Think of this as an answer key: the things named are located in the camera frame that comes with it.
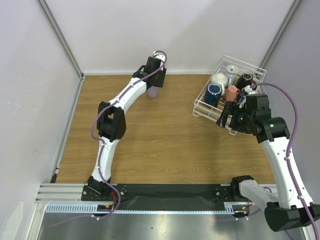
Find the lilac plastic tumbler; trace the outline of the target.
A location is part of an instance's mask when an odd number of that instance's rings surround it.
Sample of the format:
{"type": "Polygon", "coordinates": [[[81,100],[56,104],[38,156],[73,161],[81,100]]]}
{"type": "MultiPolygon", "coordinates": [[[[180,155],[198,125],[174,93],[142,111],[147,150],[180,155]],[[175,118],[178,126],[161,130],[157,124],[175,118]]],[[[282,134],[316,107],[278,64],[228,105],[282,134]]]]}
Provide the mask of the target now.
{"type": "Polygon", "coordinates": [[[159,88],[158,88],[158,87],[155,87],[155,86],[152,86],[152,87],[150,87],[150,88],[147,90],[147,94],[148,94],[148,96],[151,97],[151,98],[157,97],[158,92],[159,92],[159,88]]]}

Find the pink mug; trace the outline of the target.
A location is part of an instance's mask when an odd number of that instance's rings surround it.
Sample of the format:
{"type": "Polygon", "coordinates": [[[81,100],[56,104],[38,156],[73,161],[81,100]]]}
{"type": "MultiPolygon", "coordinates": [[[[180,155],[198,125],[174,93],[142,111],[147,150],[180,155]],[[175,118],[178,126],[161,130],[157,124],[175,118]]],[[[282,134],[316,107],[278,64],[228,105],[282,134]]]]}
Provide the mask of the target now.
{"type": "Polygon", "coordinates": [[[236,86],[231,85],[227,88],[225,91],[225,94],[223,96],[223,100],[225,102],[234,102],[237,100],[238,94],[240,93],[240,89],[238,89],[236,86]]]}

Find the large dark blue mug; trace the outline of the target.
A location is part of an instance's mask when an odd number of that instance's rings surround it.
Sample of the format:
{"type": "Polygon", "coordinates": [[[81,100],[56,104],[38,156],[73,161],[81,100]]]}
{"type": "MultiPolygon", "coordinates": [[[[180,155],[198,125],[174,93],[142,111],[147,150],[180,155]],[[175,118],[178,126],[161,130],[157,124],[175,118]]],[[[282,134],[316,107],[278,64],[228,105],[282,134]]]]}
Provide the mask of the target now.
{"type": "Polygon", "coordinates": [[[222,88],[218,84],[210,84],[204,94],[204,102],[213,107],[217,107],[220,97],[222,95],[222,88]]]}

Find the cream round mug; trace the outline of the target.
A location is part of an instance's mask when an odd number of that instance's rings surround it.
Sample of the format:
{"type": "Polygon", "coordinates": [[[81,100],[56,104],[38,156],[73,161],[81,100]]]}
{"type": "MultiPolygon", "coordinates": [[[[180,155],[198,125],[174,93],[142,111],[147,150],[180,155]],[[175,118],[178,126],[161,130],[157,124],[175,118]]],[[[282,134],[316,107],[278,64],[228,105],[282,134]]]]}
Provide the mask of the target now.
{"type": "Polygon", "coordinates": [[[228,79],[225,74],[217,72],[211,76],[210,83],[219,85],[222,88],[222,90],[225,90],[225,87],[228,86],[228,79]]]}

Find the black mug white inside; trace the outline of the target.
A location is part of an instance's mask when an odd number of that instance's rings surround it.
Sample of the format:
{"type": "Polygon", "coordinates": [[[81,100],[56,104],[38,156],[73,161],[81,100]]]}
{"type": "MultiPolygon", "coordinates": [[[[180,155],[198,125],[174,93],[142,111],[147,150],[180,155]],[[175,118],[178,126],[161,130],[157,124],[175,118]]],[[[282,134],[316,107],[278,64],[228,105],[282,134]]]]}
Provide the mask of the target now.
{"type": "Polygon", "coordinates": [[[236,81],[235,87],[239,90],[242,90],[246,86],[252,86],[255,85],[257,82],[254,80],[254,77],[252,74],[249,73],[243,73],[236,81]]]}

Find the pale blue footed mug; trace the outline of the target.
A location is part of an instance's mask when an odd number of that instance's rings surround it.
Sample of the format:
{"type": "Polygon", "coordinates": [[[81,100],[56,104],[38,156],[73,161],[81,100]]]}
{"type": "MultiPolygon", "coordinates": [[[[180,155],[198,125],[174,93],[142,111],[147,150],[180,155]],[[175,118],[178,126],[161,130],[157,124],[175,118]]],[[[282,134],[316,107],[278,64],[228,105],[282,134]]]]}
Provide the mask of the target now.
{"type": "Polygon", "coordinates": [[[236,65],[228,65],[225,70],[225,76],[227,77],[227,86],[232,86],[237,79],[237,74],[239,72],[239,68],[236,65]]]}

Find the small dark blue mug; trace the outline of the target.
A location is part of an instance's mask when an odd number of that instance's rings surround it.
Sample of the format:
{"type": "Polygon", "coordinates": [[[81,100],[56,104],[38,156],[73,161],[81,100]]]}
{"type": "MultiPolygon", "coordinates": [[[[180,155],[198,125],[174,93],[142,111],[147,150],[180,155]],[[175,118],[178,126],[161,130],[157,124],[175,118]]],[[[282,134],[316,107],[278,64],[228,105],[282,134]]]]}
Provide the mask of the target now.
{"type": "Polygon", "coordinates": [[[237,100],[236,100],[236,101],[237,101],[238,104],[241,104],[241,103],[245,100],[245,98],[246,98],[246,95],[240,93],[240,94],[237,96],[237,100]]]}

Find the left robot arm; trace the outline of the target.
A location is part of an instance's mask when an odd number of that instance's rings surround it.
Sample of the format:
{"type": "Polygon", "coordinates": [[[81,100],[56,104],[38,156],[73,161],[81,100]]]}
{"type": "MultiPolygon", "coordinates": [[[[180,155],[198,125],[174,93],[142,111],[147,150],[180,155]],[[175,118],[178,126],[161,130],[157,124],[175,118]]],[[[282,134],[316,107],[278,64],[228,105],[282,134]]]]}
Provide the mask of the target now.
{"type": "Polygon", "coordinates": [[[112,162],[116,147],[127,129],[125,114],[148,89],[163,87],[166,62],[167,55],[164,51],[154,51],[115,98],[109,102],[102,101],[98,106],[98,114],[91,127],[91,137],[99,142],[99,148],[94,170],[87,181],[87,192],[91,192],[98,200],[107,199],[112,191],[112,162]]]}

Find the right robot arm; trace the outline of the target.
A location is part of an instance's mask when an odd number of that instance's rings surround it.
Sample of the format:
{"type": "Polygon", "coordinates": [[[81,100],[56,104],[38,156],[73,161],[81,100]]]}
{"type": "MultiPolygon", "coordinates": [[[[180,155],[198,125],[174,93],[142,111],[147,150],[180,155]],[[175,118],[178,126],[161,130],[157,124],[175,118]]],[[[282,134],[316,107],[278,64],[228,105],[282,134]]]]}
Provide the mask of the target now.
{"type": "Polygon", "coordinates": [[[252,134],[263,148],[274,175],[277,195],[259,185],[252,176],[234,177],[230,195],[235,201],[251,200],[264,212],[265,220],[274,232],[307,227],[319,220],[320,206],[315,204],[300,177],[292,149],[291,135],[282,117],[272,117],[266,94],[246,96],[246,103],[227,101],[217,125],[236,132],[252,134]]]}

